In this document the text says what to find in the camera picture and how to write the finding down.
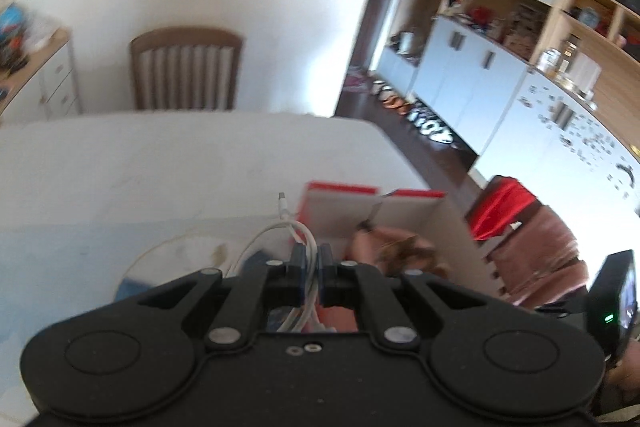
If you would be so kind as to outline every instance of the black electronic device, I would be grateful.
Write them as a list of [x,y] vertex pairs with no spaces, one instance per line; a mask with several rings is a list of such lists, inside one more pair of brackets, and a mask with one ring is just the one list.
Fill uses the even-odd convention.
[[609,255],[586,297],[586,328],[613,362],[626,349],[637,312],[634,253]]
[[433,275],[318,258],[322,304],[353,309],[359,332],[264,331],[302,304],[303,247],[236,278],[203,270],[31,339],[32,425],[593,424],[589,335]]

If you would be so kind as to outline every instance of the table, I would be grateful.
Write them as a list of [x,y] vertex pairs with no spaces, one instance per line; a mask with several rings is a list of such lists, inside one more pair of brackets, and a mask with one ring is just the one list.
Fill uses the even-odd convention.
[[425,188],[370,123],[242,112],[3,127],[0,174],[0,427],[33,414],[17,377],[24,342],[52,320],[107,303],[135,259],[130,245],[236,218],[248,219],[234,231],[248,239],[252,222],[276,216],[279,192],[294,210],[312,180]]

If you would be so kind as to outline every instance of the screw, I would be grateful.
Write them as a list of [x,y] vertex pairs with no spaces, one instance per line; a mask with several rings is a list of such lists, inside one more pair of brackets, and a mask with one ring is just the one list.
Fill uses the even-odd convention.
[[308,353],[318,353],[322,351],[322,346],[320,344],[305,344],[305,351]]
[[216,344],[233,344],[239,341],[241,336],[236,328],[216,328],[209,331],[209,340]]
[[287,355],[291,355],[292,357],[301,357],[305,354],[305,350],[300,346],[289,346],[284,350]]
[[393,326],[385,330],[385,338],[394,344],[408,344],[412,342],[418,334],[405,326]]

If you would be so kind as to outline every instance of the wooden floor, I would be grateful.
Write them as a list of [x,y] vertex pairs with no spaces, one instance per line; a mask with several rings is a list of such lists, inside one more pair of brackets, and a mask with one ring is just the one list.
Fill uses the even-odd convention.
[[375,96],[343,91],[335,116],[367,120],[380,127],[426,183],[434,190],[448,192],[461,212],[466,212],[478,197],[480,188],[467,174],[475,156],[420,135],[404,117],[383,107]]

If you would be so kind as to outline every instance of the open box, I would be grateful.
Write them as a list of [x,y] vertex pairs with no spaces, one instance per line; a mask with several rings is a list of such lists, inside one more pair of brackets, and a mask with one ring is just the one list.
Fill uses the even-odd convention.
[[500,297],[501,279],[486,263],[457,208],[442,192],[396,190],[380,194],[376,187],[312,182],[298,210],[298,219],[318,244],[331,246],[335,260],[344,259],[359,223],[410,230],[429,241],[451,268],[451,281],[492,297]]

